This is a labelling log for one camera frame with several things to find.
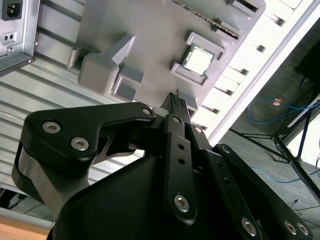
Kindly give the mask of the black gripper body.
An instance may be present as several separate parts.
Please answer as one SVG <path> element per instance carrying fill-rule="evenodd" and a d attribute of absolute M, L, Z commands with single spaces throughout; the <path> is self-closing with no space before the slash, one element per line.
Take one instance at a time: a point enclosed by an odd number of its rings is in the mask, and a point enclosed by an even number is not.
<path fill-rule="evenodd" d="M 223 240 L 214 184 L 187 157 L 144 157 L 73 196 L 52 240 Z"/>

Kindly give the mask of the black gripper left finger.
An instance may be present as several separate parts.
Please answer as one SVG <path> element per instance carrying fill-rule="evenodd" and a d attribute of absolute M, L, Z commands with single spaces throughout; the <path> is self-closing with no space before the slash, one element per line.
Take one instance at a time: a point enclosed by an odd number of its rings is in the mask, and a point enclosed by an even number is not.
<path fill-rule="evenodd" d="M 123 226 L 197 217 L 185 100 L 29 114 L 21 134 L 21 174 L 57 225 Z"/>

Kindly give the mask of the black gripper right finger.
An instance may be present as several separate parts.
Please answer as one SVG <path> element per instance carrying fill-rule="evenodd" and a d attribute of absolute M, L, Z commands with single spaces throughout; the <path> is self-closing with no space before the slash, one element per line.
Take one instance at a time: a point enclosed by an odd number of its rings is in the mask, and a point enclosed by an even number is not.
<path fill-rule="evenodd" d="M 312 240 L 306 223 L 227 145 L 211 146 L 192 125 L 184 99 L 178 100 L 190 139 L 192 158 L 214 184 L 222 208 L 217 210 L 223 240 Z"/>

